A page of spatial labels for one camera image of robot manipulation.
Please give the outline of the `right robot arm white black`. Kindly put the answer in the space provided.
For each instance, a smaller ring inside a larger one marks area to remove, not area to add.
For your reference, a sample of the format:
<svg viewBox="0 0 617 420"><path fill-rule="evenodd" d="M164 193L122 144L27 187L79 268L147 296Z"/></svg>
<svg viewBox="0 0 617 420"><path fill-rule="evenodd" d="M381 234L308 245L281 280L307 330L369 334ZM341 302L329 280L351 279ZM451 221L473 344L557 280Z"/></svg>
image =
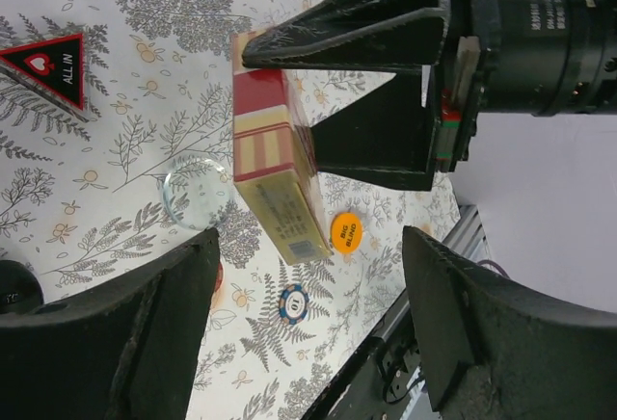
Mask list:
<svg viewBox="0 0 617 420"><path fill-rule="evenodd" d="M242 61L389 73L312 127L316 166L428 191L468 159L481 113L615 113L616 0L324 0Z"/></svg>

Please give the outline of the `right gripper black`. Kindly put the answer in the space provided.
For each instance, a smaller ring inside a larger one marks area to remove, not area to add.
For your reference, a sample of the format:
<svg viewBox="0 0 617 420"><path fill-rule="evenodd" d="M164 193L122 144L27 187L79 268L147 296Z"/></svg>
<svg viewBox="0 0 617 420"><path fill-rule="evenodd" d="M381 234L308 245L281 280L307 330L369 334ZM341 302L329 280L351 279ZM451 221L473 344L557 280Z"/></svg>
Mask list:
<svg viewBox="0 0 617 420"><path fill-rule="evenodd" d="M453 172L469 159L492 76L492 0L323 0L242 53L250 68L416 71L439 60L436 168ZM437 130L436 111L422 105L421 77L412 74L395 75L310 128L319 171L414 192L432 189Z"/></svg>

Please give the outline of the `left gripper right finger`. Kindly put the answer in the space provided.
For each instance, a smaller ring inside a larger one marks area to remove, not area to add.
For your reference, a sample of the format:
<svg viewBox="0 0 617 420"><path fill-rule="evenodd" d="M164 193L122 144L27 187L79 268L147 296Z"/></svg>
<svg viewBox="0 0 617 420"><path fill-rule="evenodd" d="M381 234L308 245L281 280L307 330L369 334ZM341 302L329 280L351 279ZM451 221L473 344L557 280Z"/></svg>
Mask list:
<svg viewBox="0 0 617 420"><path fill-rule="evenodd" d="M444 419L613 419L616 316L476 265L416 227L402 235L431 408Z"/></svg>

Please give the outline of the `orange big blind button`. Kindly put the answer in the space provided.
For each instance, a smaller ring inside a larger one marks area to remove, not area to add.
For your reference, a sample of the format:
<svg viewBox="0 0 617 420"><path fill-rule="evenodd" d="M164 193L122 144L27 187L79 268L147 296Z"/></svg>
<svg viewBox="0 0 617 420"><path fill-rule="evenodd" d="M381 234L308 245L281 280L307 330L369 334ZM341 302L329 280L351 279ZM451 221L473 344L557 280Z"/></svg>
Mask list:
<svg viewBox="0 0 617 420"><path fill-rule="evenodd" d="M362 241L361 219L352 212L337 214L331 223L330 236L336 251L343 254L354 252Z"/></svg>

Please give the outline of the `red playing card deck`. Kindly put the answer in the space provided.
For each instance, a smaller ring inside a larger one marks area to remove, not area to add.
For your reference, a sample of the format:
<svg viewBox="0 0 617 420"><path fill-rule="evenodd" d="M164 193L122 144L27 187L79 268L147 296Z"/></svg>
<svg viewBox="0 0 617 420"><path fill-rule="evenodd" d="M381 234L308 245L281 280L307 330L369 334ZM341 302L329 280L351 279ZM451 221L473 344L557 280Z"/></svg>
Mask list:
<svg viewBox="0 0 617 420"><path fill-rule="evenodd" d="M287 264L326 259L333 252L313 140L293 75L242 63L263 33L231 39L234 185Z"/></svg>

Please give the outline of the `clear round dealer button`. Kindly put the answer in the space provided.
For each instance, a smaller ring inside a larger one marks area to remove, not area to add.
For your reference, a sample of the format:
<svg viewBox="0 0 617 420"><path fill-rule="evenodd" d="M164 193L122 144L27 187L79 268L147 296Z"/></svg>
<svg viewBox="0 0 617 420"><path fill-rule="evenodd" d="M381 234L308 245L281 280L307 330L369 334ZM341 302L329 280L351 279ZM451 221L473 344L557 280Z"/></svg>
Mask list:
<svg viewBox="0 0 617 420"><path fill-rule="evenodd" d="M162 201L170 218L180 227L203 231L217 227L228 215L233 200L232 180L220 163L188 156L167 173Z"/></svg>

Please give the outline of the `blue poker chip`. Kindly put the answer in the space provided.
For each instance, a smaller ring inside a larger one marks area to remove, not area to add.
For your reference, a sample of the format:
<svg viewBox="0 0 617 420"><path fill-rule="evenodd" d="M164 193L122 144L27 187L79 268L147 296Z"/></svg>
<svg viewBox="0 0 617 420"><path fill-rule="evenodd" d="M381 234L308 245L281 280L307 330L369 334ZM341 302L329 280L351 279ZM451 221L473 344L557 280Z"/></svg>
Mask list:
<svg viewBox="0 0 617 420"><path fill-rule="evenodd" d="M309 295L299 283L284 288L279 299L279 315L282 321L294 326L308 315Z"/></svg>

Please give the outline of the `triangular all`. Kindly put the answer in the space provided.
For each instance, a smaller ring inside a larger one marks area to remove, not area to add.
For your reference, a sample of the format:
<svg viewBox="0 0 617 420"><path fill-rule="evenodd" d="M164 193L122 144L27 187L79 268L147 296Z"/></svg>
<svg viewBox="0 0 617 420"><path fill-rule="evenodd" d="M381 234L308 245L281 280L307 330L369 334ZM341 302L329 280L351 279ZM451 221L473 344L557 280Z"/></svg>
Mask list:
<svg viewBox="0 0 617 420"><path fill-rule="evenodd" d="M83 31L1 48L1 73L88 122L88 56Z"/></svg>

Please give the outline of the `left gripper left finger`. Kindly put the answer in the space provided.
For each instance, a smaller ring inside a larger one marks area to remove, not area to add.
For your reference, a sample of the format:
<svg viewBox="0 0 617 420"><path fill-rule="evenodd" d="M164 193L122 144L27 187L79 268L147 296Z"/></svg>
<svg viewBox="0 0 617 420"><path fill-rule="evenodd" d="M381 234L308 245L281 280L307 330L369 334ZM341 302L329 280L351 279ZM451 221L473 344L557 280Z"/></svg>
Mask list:
<svg viewBox="0 0 617 420"><path fill-rule="evenodd" d="M79 294L46 302L22 264L1 264L5 419L182 419L220 262L207 229Z"/></svg>

